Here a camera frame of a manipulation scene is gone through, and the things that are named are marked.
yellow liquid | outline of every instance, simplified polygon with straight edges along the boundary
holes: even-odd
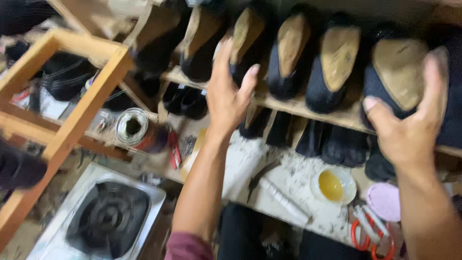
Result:
[[[319,175],[319,189],[330,201],[340,201],[342,199],[342,183],[339,178],[329,170],[325,170]]]

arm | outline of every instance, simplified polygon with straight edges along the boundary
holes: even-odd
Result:
[[[435,142],[446,110],[447,55],[425,59],[425,94],[417,112],[404,120],[380,99],[366,97],[380,149],[396,169],[401,221],[411,259],[456,259],[462,254],[462,221],[436,176]]]
[[[228,69],[231,48],[232,40],[227,40],[213,64],[207,92],[210,126],[173,215],[172,232],[188,232],[205,242],[212,238],[221,209],[229,140],[243,119],[259,70],[259,65],[252,66],[238,89]]]

glue bowl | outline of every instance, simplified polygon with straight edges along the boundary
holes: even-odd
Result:
[[[311,192],[320,201],[347,205],[356,196],[356,183],[350,169],[326,167],[311,178]]]

shoe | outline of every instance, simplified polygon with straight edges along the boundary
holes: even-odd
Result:
[[[331,113],[338,107],[353,71],[360,38],[361,30],[348,15],[336,13],[330,18],[306,88],[305,102],[310,110]]]
[[[385,182],[396,177],[395,167],[380,152],[377,137],[371,137],[371,155],[366,162],[366,176],[377,182]]]
[[[230,57],[230,73],[240,87],[249,68],[260,63],[273,42],[275,16],[264,1],[255,0],[244,8],[234,25],[234,43]]]
[[[138,72],[135,74],[134,79],[147,97],[152,98],[159,93],[160,80],[158,77],[149,73]]]
[[[295,152],[305,157],[318,157],[321,154],[325,125],[324,122],[308,119],[303,134],[294,140],[297,143]]]
[[[428,48],[415,39],[394,38],[392,33],[384,35],[374,45],[371,62],[365,68],[363,95],[380,98],[396,117],[404,119],[415,113],[422,100],[422,62]],[[373,129],[363,107],[361,117],[366,127]]]
[[[328,164],[358,167],[365,163],[367,134],[341,126],[332,126],[322,144],[321,159]]]
[[[271,111],[269,108],[262,108],[255,113],[254,120],[249,120],[249,115],[247,115],[243,122],[239,124],[239,133],[241,136],[247,139],[263,137],[263,131],[271,115]]]
[[[293,98],[306,75],[312,11],[305,6],[299,4],[292,9],[271,49],[266,81],[271,95],[279,100]]]
[[[169,66],[172,52],[184,38],[190,15],[190,10],[183,12],[175,28],[141,47],[134,59],[136,66],[153,76],[160,77]]]
[[[181,70],[194,82],[209,81],[215,49],[228,29],[223,8],[216,10],[216,7],[209,5],[193,9],[183,40],[185,46],[180,56]]]
[[[181,114],[190,119],[199,120],[207,114],[207,91],[187,87],[181,100]]]
[[[450,72],[460,71],[462,64],[462,28],[455,25],[436,25],[438,31],[437,45],[443,46]],[[462,149],[462,78],[460,73],[449,73],[448,99],[437,144]]]
[[[182,115],[181,102],[188,87],[171,82],[162,97],[165,109],[174,115]]]
[[[263,132],[266,144],[276,147],[286,147],[287,130],[291,125],[291,114],[282,111],[272,111],[268,124]]]

bowl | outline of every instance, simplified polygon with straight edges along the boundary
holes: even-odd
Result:
[[[323,172],[329,171],[329,173],[323,174],[323,179],[320,177]],[[354,197],[356,196],[356,182],[354,181],[353,177],[350,174],[350,169],[341,168],[341,167],[326,167],[323,168],[321,171],[316,173],[311,178],[311,192],[313,195],[320,201],[329,202],[337,205],[347,205],[349,204]],[[339,192],[338,188],[334,189],[334,193],[328,192],[330,188],[332,188],[336,182],[339,182],[342,190]]]

